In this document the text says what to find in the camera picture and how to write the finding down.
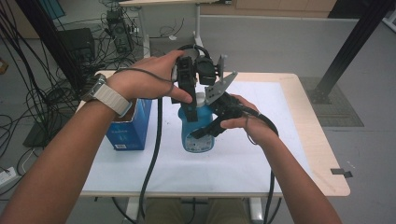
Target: blue bottle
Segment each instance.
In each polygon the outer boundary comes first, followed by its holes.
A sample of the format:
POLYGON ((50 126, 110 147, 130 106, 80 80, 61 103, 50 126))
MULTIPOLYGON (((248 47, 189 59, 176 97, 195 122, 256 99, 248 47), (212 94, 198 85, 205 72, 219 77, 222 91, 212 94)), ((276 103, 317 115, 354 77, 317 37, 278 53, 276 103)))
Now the blue bottle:
POLYGON ((182 108, 178 110, 178 117, 181 118, 181 142, 184 149, 189 152, 206 152, 215 145, 215 138, 211 135, 205 135, 200 139, 195 139, 190 135, 197 129, 207 126, 213 121, 213 112, 208 105, 205 104, 205 94, 203 92, 196 93, 197 99, 197 117, 198 121, 187 122, 186 115, 182 108))

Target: smartwatch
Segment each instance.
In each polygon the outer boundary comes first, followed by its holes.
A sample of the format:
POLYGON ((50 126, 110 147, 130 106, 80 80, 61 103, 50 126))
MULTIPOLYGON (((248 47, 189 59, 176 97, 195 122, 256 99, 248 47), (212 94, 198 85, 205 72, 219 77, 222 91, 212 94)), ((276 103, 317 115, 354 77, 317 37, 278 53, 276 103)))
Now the smartwatch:
POLYGON ((99 100, 116 111, 120 118, 122 118, 132 106, 132 102, 127 101, 119 93, 107 86, 105 75, 100 73, 87 80, 87 83, 81 91, 81 100, 85 102, 99 100))

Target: power outlet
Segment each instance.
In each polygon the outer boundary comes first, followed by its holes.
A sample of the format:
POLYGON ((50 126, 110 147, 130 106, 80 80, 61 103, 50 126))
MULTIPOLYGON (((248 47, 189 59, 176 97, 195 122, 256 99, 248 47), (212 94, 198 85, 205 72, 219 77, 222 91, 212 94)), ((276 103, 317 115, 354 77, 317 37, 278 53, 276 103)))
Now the power outlet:
POLYGON ((14 167, 9 167, 6 171, 0 173, 0 188, 11 183, 13 180, 17 179, 18 176, 15 173, 14 167))

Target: forearm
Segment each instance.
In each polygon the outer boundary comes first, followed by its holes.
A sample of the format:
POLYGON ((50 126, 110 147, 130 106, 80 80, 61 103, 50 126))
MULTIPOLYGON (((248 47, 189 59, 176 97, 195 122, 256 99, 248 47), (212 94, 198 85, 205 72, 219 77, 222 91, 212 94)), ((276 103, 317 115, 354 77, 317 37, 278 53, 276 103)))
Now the forearm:
POLYGON ((65 222, 114 117, 115 112, 100 102, 85 104, 49 143, 23 178, 0 221, 65 222))
POLYGON ((341 223, 315 182, 274 134, 260 143, 295 223, 341 223))

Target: cardboard box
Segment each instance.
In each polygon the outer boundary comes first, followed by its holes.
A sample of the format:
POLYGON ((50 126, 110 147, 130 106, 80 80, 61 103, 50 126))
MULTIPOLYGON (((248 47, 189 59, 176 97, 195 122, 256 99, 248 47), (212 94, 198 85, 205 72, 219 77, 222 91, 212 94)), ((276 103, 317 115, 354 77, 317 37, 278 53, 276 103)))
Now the cardboard box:
POLYGON ((151 100, 137 99, 123 118, 116 118, 106 136, 116 150, 143 150, 149 125, 151 100))

